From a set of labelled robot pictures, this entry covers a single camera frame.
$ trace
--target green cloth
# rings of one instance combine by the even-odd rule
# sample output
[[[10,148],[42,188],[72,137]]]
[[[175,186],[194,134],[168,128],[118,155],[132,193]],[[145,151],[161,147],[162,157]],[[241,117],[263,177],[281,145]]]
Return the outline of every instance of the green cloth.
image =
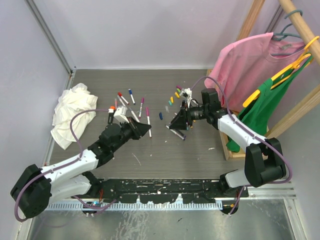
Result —
[[[239,120],[256,133],[260,135],[265,135],[267,133],[268,120],[271,117],[272,113],[276,109],[282,97],[285,95],[291,82],[312,60],[312,58],[313,57],[310,56],[304,62],[304,64],[294,73],[292,73],[292,69],[289,69],[274,81],[272,81],[272,79],[269,78],[261,86],[259,86],[259,97],[256,100],[252,101],[249,104],[249,106],[242,109],[242,111],[238,115]],[[287,80],[285,80],[283,83],[281,83],[274,89],[271,89],[271,86],[273,84],[276,84],[281,79],[289,76],[291,73],[292,75]],[[229,142],[226,144],[226,146],[231,152],[238,153],[240,151],[239,145],[236,144],[236,142],[233,141],[231,138],[229,138]]]

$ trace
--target crumpled white cloth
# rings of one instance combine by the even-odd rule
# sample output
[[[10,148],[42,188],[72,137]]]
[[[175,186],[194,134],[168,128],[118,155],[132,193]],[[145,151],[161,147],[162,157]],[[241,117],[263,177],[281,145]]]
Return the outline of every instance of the crumpled white cloth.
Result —
[[[64,90],[58,99],[58,104],[54,109],[51,135],[55,142],[64,150],[69,147],[75,138],[70,131],[70,121],[78,113],[84,110],[97,108],[98,97],[91,95],[88,87],[79,83],[70,90]],[[96,116],[95,111],[86,112],[79,115],[72,123],[72,129],[79,139],[84,133],[88,123]]]

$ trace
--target pink shirt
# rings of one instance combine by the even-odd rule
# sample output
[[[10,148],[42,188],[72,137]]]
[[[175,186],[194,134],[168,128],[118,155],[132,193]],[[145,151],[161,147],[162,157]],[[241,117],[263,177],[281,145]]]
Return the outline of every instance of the pink shirt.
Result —
[[[303,49],[303,42],[272,40],[268,32],[234,42],[221,50],[210,77],[218,81],[224,89],[231,110],[240,112],[243,102],[268,78],[294,62]],[[294,53],[289,56],[271,54]],[[207,78],[207,88],[216,88],[223,107],[226,100],[215,83]]]

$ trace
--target floor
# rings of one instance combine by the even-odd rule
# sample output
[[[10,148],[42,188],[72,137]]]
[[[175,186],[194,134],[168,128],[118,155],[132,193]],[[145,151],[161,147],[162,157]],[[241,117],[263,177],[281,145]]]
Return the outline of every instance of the floor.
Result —
[[[28,240],[294,240],[284,201],[242,200],[231,217],[219,210],[45,211]]]
[[[146,134],[140,140],[130,140],[115,152],[115,159],[92,172],[98,178],[209,178],[243,168],[243,161],[225,161],[218,131],[205,120],[197,121],[193,129],[185,131],[183,141],[166,129],[174,112],[178,112],[181,100],[174,97],[173,106],[168,100],[174,96],[176,85],[191,87],[205,76],[206,70],[77,70],[73,86],[83,83],[91,94],[98,96],[97,109],[114,105],[117,92],[131,102],[128,89],[132,89],[137,112],[144,97],[141,122],[147,123],[145,107],[149,107],[152,138]],[[192,96],[201,101],[203,81]],[[108,114],[98,112],[80,138],[86,148],[95,142],[108,124]],[[58,163],[79,153],[77,144],[67,150],[55,144],[50,164]]]

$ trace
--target clothing rack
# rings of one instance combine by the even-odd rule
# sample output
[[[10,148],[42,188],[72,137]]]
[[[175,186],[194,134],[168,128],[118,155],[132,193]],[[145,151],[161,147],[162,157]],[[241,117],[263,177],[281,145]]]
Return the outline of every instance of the clothing rack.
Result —
[[[283,10],[289,14],[297,8],[291,2],[291,0],[278,0]],[[242,24],[241,30],[238,34],[237,41],[247,38],[256,22],[256,19],[264,5],[265,0],[253,0],[251,8]],[[295,27],[296,31],[301,36],[303,42],[307,45],[312,39],[315,38],[314,33],[309,28],[303,17],[299,12],[295,12],[289,16],[290,21]],[[314,41],[308,48],[315,61],[320,66],[320,43],[318,40]],[[273,128],[266,133],[268,138],[277,138],[293,124],[295,124],[300,118],[312,110],[320,103],[320,84],[314,88],[308,95],[306,95],[294,108],[292,108]],[[230,160],[243,160],[245,159],[245,153],[240,151],[238,153],[231,152],[227,149],[226,144],[228,137],[220,132],[222,146],[225,154],[225,159]]]

